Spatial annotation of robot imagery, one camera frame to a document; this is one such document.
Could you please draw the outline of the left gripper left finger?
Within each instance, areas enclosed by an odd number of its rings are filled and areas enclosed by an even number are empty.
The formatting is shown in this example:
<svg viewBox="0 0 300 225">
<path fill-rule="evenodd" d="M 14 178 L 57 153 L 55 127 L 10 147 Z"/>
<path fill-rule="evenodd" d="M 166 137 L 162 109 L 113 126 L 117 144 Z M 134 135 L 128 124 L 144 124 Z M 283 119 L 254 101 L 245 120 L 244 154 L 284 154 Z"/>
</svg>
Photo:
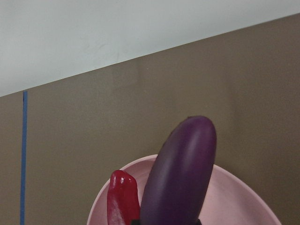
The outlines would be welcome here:
<svg viewBox="0 0 300 225">
<path fill-rule="evenodd" d="M 133 219 L 131 221 L 131 225 L 140 225 L 140 220 L 139 219 Z"/>
</svg>

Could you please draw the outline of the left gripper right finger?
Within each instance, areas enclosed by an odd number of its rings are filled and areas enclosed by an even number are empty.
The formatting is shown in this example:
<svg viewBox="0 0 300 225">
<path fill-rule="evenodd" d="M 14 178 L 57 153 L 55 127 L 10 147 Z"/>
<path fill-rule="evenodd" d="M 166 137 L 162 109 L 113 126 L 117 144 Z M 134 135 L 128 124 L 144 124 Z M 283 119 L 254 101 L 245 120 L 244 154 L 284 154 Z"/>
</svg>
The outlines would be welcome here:
<svg viewBox="0 0 300 225">
<path fill-rule="evenodd" d="M 196 225 L 202 225 L 200 219 L 197 220 Z"/>
</svg>

